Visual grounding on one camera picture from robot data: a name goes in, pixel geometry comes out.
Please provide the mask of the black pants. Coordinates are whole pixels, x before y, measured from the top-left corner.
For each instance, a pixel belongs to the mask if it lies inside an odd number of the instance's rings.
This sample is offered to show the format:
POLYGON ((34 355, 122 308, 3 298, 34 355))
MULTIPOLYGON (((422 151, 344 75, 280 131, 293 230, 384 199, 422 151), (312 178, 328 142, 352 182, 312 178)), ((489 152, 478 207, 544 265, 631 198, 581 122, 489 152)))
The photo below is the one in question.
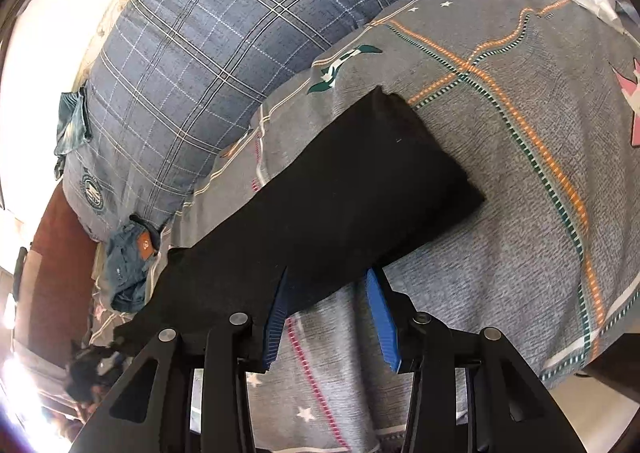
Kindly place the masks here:
POLYGON ((323 129, 283 171, 204 239, 169 251, 150 301, 114 334, 136 355, 163 329, 191 350, 235 312, 254 331, 260 292, 288 268, 288 317, 455 227, 483 193, 398 95, 374 89, 323 129))

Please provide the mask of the blue jeans with leather patch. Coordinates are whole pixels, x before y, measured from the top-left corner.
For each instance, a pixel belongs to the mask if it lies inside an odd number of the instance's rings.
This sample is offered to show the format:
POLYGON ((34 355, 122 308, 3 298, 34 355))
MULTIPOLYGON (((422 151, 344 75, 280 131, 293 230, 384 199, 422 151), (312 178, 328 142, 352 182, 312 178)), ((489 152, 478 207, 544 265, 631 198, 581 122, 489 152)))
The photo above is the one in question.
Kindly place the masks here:
POLYGON ((112 234, 105 256, 107 301, 112 310, 137 313, 143 308, 146 278, 158 248, 160 232, 137 213, 112 234))

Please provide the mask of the brown wooden headboard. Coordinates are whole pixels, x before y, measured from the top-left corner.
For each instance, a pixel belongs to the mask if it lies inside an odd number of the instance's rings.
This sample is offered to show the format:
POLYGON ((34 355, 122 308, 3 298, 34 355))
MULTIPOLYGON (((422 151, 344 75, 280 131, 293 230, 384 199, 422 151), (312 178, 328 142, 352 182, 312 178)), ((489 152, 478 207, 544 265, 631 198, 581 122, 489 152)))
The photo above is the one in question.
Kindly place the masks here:
POLYGON ((88 331, 96 242, 85 232, 58 186, 26 255, 14 337, 63 367, 88 331))

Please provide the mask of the blue denim garment on pillow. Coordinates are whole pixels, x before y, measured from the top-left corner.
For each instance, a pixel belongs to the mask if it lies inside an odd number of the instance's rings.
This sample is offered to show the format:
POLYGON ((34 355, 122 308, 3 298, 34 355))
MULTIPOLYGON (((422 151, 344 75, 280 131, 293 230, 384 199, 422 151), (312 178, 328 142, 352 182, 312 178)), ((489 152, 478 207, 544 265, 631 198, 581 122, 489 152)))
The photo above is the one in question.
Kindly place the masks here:
POLYGON ((55 179, 59 180, 63 176, 66 156, 91 140, 86 87, 82 86, 75 92, 63 92, 58 103, 58 125, 54 148, 55 179))

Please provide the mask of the grey patterned bed sheet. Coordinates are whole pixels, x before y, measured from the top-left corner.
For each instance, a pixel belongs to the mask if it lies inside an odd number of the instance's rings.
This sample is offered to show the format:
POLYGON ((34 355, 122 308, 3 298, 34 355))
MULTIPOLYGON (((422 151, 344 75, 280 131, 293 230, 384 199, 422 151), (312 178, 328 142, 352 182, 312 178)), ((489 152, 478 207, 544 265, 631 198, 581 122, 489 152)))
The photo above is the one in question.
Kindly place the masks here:
POLYGON ((577 0, 400 0, 163 233, 77 452, 569 452, 639 298, 639 48, 577 0))

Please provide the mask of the blue plaid pillow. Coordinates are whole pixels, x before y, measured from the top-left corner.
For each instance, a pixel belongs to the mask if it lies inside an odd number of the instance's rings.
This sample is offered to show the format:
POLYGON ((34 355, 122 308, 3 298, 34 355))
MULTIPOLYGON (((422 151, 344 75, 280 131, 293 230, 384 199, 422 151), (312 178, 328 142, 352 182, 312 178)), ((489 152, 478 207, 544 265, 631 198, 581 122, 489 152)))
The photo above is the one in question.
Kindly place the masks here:
POLYGON ((163 225, 273 90, 396 1, 128 0, 77 92, 89 139, 62 185, 82 227, 163 225))

